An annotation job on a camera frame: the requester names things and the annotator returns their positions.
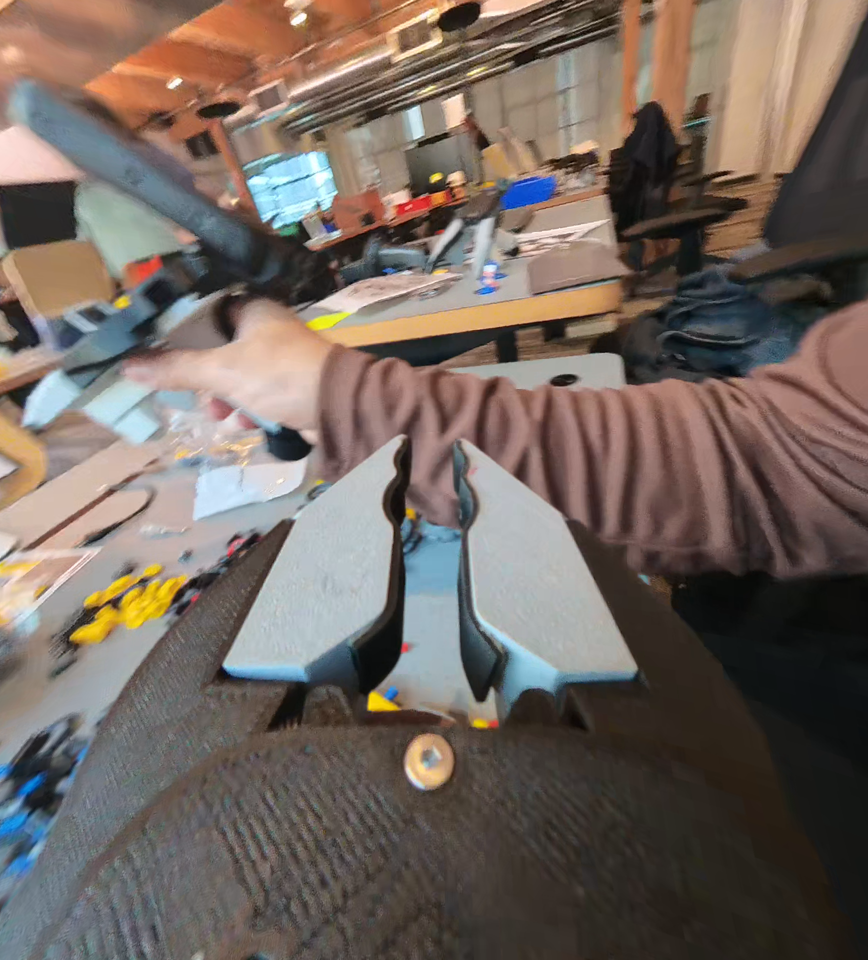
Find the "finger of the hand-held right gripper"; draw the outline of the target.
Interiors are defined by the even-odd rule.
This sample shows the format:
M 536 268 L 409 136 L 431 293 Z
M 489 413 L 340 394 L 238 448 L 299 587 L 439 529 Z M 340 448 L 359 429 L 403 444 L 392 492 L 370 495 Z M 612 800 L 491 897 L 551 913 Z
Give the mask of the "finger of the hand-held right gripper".
M 22 426 L 40 431 L 55 422 L 62 414 L 74 411 L 82 414 L 108 431 L 121 434 L 118 422 L 123 416 L 116 400 L 116 386 L 120 370 L 110 367 L 91 374 L 86 385 L 73 374 L 55 369 L 42 378 L 28 396 L 22 411 Z
M 163 430 L 154 392 L 129 379 L 99 380 L 81 399 L 81 414 L 128 444 L 143 445 Z

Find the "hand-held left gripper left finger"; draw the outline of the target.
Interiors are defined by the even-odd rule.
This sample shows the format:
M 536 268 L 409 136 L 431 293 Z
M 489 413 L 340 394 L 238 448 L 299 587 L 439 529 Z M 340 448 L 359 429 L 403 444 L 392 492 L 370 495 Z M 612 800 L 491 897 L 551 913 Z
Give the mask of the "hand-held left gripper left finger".
M 293 521 L 225 658 L 236 679 L 370 691 L 404 623 L 411 446 L 396 437 Z

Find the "large crumpled plastic bag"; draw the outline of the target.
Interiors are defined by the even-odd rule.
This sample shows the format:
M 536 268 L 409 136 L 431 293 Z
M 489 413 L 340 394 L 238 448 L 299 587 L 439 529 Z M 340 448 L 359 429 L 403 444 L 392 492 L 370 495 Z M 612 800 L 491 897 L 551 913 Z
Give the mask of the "large crumpled plastic bag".
M 308 459 L 232 463 L 200 471 L 195 484 L 192 521 L 266 503 L 293 494 L 303 484 Z

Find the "pile of blue grey connectors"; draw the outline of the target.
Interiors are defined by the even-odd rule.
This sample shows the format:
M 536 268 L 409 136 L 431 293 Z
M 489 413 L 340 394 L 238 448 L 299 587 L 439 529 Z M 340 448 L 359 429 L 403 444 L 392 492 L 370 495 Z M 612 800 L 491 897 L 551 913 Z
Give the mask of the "pile of blue grey connectors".
M 35 865 L 92 737 L 84 716 L 71 713 L 0 763 L 0 911 Z

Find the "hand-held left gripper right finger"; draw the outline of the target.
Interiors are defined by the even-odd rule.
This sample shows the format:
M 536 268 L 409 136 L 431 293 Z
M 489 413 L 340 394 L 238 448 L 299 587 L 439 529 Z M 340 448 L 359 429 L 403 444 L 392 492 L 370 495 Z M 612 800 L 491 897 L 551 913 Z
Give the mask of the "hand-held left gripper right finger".
M 474 699 L 623 684 L 639 667 L 569 523 L 466 440 L 453 450 L 460 655 Z

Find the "person's right forearm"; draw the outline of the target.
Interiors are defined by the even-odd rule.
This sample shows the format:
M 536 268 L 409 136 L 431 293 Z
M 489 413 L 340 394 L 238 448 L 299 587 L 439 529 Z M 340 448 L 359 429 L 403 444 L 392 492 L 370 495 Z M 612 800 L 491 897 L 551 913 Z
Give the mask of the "person's right forearm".
M 519 390 L 337 346 L 319 403 L 327 477 L 405 435 L 430 522 L 464 440 L 645 573 L 868 574 L 868 299 L 744 378 Z

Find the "yellow and grey brick assembly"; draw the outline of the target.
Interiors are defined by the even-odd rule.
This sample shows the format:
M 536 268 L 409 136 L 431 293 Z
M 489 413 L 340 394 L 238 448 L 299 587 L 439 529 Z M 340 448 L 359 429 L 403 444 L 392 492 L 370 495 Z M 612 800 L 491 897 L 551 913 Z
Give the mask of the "yellow and grey brick assembly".
M 370 714 L 406 713 L 418 723 L 428 722 L 440 726 L 453 724 L 476 730 L 496 730 L 500 726 L 500 720 L 495 714 L 488 714 L 480 709 L 470 712 L 416 703 L 410 698 L 404 698 L 402 690 L 392 683 L 369 692 L 366 708 Z

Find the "black office chair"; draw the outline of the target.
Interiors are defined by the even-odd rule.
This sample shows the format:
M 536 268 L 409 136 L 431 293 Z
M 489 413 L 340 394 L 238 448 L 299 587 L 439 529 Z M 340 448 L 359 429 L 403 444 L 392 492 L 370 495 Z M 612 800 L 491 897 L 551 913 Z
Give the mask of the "black office chair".
M 610 153 L 608 199 L 623 261 L 642 278 L 669 268 L 679 278 L 729 262 L 705 253 L 710 227 L 748 208 L 745 198 L 712 195 L 731 170 L 699 173 L 679 162 L 683 146 L 657 101 L 632 114 L 632 130 Z
M 795 169 L 764 223 L 768 250 L 731 281 L 766 282 L 868 263 L 868 12 Z

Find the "printed parts sheet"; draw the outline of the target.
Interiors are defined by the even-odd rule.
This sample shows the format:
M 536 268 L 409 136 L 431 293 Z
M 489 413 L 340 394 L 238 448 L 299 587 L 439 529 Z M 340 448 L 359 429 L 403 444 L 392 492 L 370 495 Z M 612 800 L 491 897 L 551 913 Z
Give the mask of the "printed parts sheet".
M 101 552 L 99 548 L 28 551 L 0 562 L 0 629 L 16 627 Z

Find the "pile of black red pins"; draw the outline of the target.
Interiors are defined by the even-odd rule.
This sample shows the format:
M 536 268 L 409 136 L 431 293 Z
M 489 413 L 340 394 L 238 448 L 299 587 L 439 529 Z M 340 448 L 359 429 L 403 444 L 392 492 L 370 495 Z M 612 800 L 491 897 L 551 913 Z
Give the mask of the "pile of black red pins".
M 180 589 L 180 598 L 202 593 L 215 580 L 222 576 L 238 559 L 249 553 L 261 540 L 263 534 L 258 530 L 235 533 L 227 541 L 224 552 L 196 574 L 187 577 Z

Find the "person's right hand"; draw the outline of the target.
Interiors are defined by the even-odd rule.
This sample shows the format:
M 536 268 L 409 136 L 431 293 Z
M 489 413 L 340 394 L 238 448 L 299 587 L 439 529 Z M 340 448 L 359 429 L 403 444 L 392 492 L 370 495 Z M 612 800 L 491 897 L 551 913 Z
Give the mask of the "person's right hand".
M 194 394 L 214 422 L 285 426 L 317 445 L 321 381 L 334 345 L 270 300 L 249 301 L 234 318 L 232 341 L 138 354 L 124 361 L 122 375 L 155 392 Z

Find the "grey desk with wooden edge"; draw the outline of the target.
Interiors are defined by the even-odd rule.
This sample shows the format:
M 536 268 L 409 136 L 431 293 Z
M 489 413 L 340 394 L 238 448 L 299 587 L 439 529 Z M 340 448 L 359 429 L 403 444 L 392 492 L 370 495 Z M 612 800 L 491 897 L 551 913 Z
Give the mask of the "grey desk with wooden edge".
M 313 467 L 305 467 L 288 493 L 264 503 L 242 506 L 193 522 L 195 475 L 171 469 L 148 478 L 151 510 L 103 540 L 97 557 L 35 611 L 37 629 L 28 637 L 20 662 L 0 684 L 0 768 L 28 740 L 76 716 L 73 738 L 83 747 L 95 736 L 101 719 L 125 684 L 175 622 L 174 616 L 149 621 L 135 630 L 118 627 L 99 645 L 87 646 L 55 677 L 55 631 L 80 609 L 83 599 L 104 587 L 128 562 L 140 569 L 152 563 L 168 575 L 194 576 L 221 557 L 235 535 L 266 534 L 292 519 L 308 502 L 315 485 Z M 458 604 L 454 595 L 460 557 L 459 534 L 423 526 L 419 546 L 406 560 L 405 647 L 397 666 L 380 690 L 396 690 L 403 706 L 433 707 L 494 719 L 493 697 L 476 705 L 466 690 L 457 650 Z

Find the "pile of yellow angled beams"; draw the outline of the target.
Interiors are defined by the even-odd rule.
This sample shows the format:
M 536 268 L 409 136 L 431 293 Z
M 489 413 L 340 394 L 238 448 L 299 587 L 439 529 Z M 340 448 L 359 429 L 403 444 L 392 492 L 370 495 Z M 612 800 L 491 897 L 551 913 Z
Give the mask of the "pile of yellow angled beams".
M 117 629 L 137 630 L 145 623 L 165 617 L 175 606 L 188 577 L 164 576 L 164 568 L 153 564 L 139 574 L 133 572 L 111 581 L 87 595 L 71 624 L 60 638 L 76 648 L 98 645 Z

